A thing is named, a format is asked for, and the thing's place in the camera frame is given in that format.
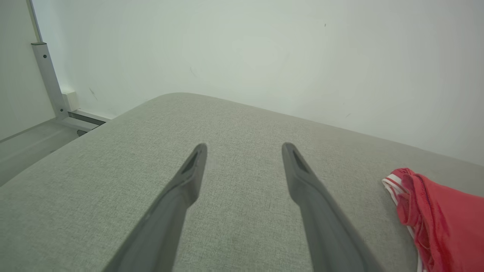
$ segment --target white outlet box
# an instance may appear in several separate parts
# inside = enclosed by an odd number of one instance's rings
[[[67,111],[75,111],[79,109],[79,101],[75,91],[62,90],[62,97]]]

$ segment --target gray fabric sofa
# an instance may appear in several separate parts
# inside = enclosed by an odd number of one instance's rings
[[[150,100],[0,187],[0,269],[101,270],[196,144],[208,146],[175,270],[311,270],[281,145],[294,143],[387,271],[417,253],[381,179],[409,167],[484,196],[484,167],[213,97]]]

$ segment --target gray floor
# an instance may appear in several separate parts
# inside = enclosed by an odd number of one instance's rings
[[[0,186],[55,150],[78,138],[77,130],[44,123],[0,143]]]

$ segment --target white wall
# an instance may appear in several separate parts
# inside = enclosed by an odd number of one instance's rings
[[[0,0],[0,140],[55,118],[31,43],[25,0]]]
[[[92,113],[186,91],[484,165],[484,1],[38,1]]]

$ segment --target metal frame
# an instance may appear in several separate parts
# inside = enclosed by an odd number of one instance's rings
[[[35,59],[37,60],[37,65],[39,66],[42,80],[44,81],[45,89],[47,90],[50,102],[54,108],[54,113],[56,115],[55,122],[86,132],[98,127],[98,124],[69,117],[69,112],[66,110],[64,98],[62,97],[61,88],[57,81],[56,71],[54,70],[54,65],[52,64],[47,44],[44,42],[33,43],[32,49]]]
[[[52,59],[50,58],[49,49],[46,43],[33,43],[32,44],[33,53],[37,60],[37,65],[39,65],[40,74],[42,75],[42,80],[44,81],[45,89],[49,95],[50,102],[54,108],[56,114],[56,119],[64,119],[69,117],[67,110],[64,110],[64,98],[62,97],[61,88],[57,81],[56,71],[54,70],[54,65],[52,64]]]
[[[42,36],[40,34],[39,24],[37,22],[37,16],[35,15],[35,9],[32,4],[32,0],[26,0],[27,6],[30,12],[30,18],[32,20],[32,25],[37,37],[37,42],[32,43],[32,49],[37,60],[37,65],[39,66],[40,74],[42,80],[44,81],[45,89],[47,90],[47,95],[49,96],[50,102],[54,109],[56,115],[54,122],[63,124],[82,131],[91,131],[92,129],[99,126],[100,123],[107,122],[109,119],[102,118],[93,114],[88,114],[85,112],[76,112],[78,115],[86,116],[87,119],[95,119],[100,122],[87,122],[79,119],[69,117],[69,112],[67,111],[64,98],[62,96],[61,88],[59,82],[57,81],[56,71],[54,65],[52,64],[52,59],[50,58],[49,48],[47,43],[44,43]]]

